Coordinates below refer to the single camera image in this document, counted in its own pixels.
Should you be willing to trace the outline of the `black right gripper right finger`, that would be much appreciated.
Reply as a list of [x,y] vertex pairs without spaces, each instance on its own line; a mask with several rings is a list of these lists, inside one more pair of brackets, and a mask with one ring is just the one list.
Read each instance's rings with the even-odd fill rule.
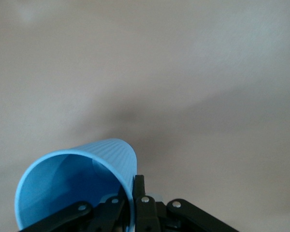
[[184,199],[164,204],[145,193],[145,178],[133,184],[136,232],[236,232],[237,230]]

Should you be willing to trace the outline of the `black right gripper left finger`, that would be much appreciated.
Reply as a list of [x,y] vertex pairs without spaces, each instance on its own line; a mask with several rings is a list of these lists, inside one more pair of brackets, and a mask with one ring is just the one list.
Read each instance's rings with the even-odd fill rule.
[[22,232],[124,232],[126,219],[123,198],[111,197],[93,207],[76,202],[40,221],[21,229]]

